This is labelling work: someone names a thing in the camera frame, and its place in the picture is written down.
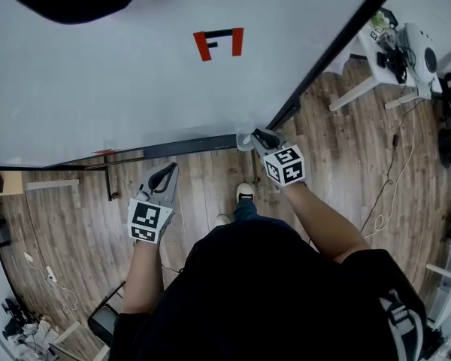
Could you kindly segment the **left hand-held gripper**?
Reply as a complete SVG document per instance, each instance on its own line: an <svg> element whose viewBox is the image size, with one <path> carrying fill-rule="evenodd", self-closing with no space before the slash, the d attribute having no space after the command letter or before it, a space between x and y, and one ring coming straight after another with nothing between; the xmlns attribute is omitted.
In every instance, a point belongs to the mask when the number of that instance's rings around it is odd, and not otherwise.
<svg viewBox="0 0 451 361"><path fill-rule="evenodd" d="M127 227L136 241L159 244L174 214L177 163L155 166L142 174L138 191L129 200Z"/></svg>

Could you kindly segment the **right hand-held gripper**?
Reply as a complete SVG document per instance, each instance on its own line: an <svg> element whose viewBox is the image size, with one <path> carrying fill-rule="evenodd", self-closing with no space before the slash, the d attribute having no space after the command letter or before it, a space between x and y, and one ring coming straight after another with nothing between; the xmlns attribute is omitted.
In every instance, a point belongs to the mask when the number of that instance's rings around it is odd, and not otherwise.
<svg viewBox="0 0 451 361"><path fill-rule="evenodd" d="M255 129L250 141L258 153L266 175L280 187L297 182L304 183L304 157L296 144L283 135L265 129Z"/></svg>

